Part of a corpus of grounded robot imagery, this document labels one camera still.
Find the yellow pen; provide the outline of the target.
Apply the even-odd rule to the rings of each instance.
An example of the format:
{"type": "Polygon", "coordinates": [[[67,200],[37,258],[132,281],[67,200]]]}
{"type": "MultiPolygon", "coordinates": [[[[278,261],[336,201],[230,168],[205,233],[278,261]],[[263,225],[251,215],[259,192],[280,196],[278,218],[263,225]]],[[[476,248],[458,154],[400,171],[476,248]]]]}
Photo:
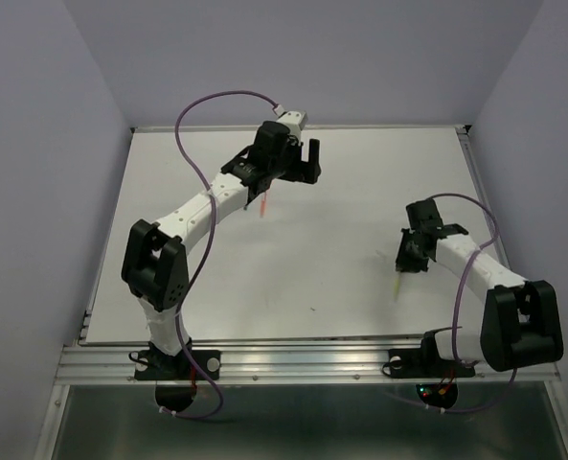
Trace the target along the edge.
{"type": "Polygon", "coordinates": [[[397,272],[393,284],[393,301],[395,303],[398,301],[399,298],[401,281],[402,281],[402,273],[397,272]]]}

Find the orange pen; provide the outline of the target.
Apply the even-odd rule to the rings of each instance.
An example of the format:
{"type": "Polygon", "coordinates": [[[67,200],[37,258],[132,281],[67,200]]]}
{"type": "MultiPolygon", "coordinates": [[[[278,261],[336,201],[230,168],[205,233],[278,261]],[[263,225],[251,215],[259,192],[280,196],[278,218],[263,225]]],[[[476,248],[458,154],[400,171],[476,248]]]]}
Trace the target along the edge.
{"type": "Polygon", "coordinates": [[[267,199],[268,199],[268,191],[265,191],[261,195],[261,205],[260,205],[260,214],[259,214],[260,219],[263,219],[265,216],[267,199]]]}

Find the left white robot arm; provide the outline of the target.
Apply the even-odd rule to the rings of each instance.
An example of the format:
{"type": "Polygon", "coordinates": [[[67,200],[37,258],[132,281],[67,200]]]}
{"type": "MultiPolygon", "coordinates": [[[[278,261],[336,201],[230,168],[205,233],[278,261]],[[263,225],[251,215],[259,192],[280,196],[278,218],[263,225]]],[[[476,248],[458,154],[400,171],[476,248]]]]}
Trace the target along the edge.
{"type": "Polygon", "coordinates": [[[168,377],[183,376],[190,337],[179,320],[179,308],[191,287],[187,257],[223,219],[248,206],[276,179],[314,184],[321,173],[320,143],[312,139],[302,158],[302,131],[307,115],[287,111],[257,130],[253,143],[226,163],[205,191],[169,215],[132,225],[126,244],[122,279],[139,299],[159,351],[157,366],[168,377]]]}

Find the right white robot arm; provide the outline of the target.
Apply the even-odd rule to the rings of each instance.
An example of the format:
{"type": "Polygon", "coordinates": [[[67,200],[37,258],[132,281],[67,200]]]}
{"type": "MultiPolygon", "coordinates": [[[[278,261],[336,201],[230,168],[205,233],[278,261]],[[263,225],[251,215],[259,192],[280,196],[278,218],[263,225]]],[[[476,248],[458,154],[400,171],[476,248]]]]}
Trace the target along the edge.
{"type": "Polygon", "coordinates": [[[553,363],[564,355],[554,287],[530,281],[492,258],[460,224],[443,222],[434,198],[406,207],[408,227],[402,231],[395,267],[399,273],[421,273],[431,263],[459,279],[457,292],[469,289],[483,304],[479,331],[462,332],[457,321],[426,332],[416,349],[393,351],[396,378],[436,378],[447,371],[472,377],[485,363],[496,372],[553,363]]]}

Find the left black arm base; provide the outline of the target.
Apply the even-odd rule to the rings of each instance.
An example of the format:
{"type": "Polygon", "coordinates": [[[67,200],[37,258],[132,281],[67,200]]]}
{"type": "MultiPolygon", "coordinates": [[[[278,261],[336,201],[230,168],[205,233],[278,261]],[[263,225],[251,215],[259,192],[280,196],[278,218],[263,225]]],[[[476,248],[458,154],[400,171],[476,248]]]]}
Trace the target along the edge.
{"type": "Polygon", "coordinates": [[[154,398],[165,413],[191,417],[187,409],[197,398],[197,383],[206,379],[198,374],[183,352],[168,356],[149,346],[130,352],[128,358],[135,366],[135,380],[156,384],[154,398]]]}

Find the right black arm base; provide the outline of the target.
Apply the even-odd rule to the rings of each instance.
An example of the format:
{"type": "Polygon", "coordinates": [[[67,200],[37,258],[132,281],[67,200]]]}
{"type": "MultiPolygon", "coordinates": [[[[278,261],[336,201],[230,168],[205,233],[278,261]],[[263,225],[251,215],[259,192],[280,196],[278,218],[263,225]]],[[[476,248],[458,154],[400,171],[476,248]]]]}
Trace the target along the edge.
{"type": "Polygon", "coordinates": [[[420,348],[390,349],[381,372],[395,380],[419,380],[416,393],[420,403],[443,412],[452,409],[458,400],[457,378],[470,379],[476,375],[473,367],[438,355],[427,356],[420,348]]]}

